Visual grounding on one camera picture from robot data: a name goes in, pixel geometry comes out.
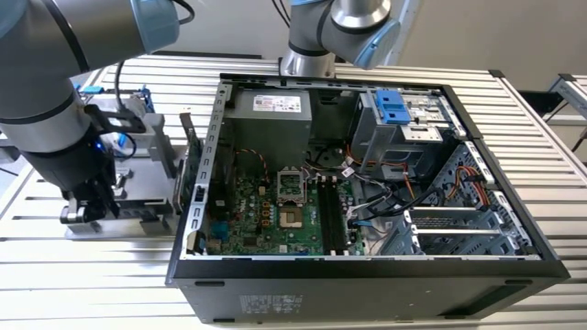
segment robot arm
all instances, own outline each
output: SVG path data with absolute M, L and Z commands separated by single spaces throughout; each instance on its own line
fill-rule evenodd
M 69 200 L 63 222 L 119 212 L 109 132 L 69 77 L 172 44 L 179 25 L 171 0 L 0 1 L 0 131 Z
M 281 73 L 332 76 L 331 53 L 365 69 L 379 64 L 399 30 L 389 1 L 291 0 Z M 69 77 L 172 44 L 181 22 L 172 0 L 0 1 L 0 131 L 69 200 L 64 223 L 119 214 L 113 157 L 100 147 L 112 128 Z
M 291 0 L 291 4 L 281 75 L 333 78 L 335 55 L 363 69 L 381 64 L 400 31 L 391 0 Z

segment slotted metal table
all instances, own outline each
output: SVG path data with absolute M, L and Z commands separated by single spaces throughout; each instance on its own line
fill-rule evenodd
M 185 143 L 176 116 L 192 113 L 205 136 L 219 74 L 276 74 L 272 60 L 144 56 L 129 60 L 121 88 L 148 85 L 165 133 Z M 113 86 L 115 68 L 89 84 Z M 572 278 L 480 322 L 447 321 L 450 328 L 587 329 L 587 170 L 544 125 L 507 79 L 487 71 L 337 66 L 343 79 L 452 86 L 520 198 L 564 260 Z M 1 203 L 0 328 L 208 328 L 179 290 L 164 287 L 172 237 L 68 241 L 57 215 L 59 190 L 27 167 Z M 240 329 L 432 329 L 439 323 L 264 324 Z

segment ram slot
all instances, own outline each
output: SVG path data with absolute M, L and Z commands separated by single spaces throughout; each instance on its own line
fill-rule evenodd
M 333 251 L 336 255 L 343 255 L 347 246 L 336 182 L 331 180 L 319 182 L 317 191 L 324 254 L 332 254 Z

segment open computer tower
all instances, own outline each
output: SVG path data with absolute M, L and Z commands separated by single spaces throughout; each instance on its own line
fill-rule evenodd
M 483 318 L 568 278 L 446 85 L 223 75 L 181 184 L 204 323 Z

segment sticker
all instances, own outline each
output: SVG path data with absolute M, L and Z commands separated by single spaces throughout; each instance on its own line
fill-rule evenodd
M 301 112 L 299 96 L 257 95 L 253 101 L 253 111 Z
M 344 175 L 344 177 L 349 177 L 352 174 L 355 174 L 355 170 L 352 169 L 352 167 L 347 167 L 341 174 Z
M 426 111 L 423 110 L 411 110 L 413 117 L 426 117 Z
M 344 159 L 344 162 L 347 164 L 347 166 L 352 165 L 352 163 L 355 163 L 355 160 L 351 158 L 351 156 L 347 156 Z
M 243 295 L 240 308 L 244 314 L 299 314 L 304 296 L 284 295 Z

